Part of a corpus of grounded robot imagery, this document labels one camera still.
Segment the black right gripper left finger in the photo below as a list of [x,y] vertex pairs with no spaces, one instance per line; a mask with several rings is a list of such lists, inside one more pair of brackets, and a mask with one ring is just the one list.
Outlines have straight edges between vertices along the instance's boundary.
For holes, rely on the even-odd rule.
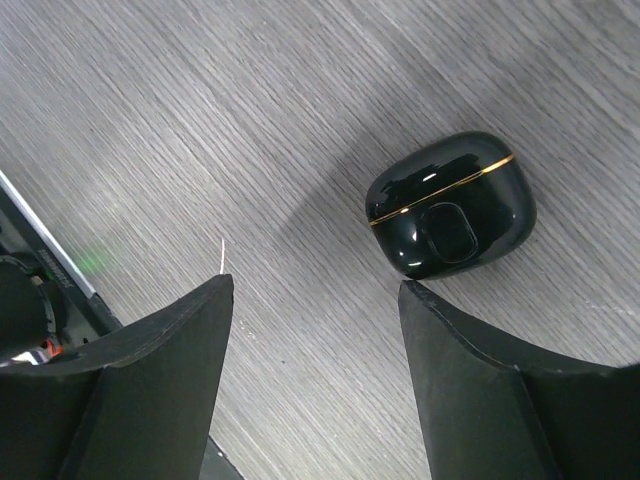
[[40,366],[1,371],[5,479],[195,479],[233,314],[230,275]]

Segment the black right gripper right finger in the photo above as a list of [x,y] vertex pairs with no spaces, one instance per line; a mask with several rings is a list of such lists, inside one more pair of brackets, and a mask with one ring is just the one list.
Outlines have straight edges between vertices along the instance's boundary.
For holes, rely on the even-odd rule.
[[639,368],[561,355],[405,281],[399,317],[435,479],[635,479]]

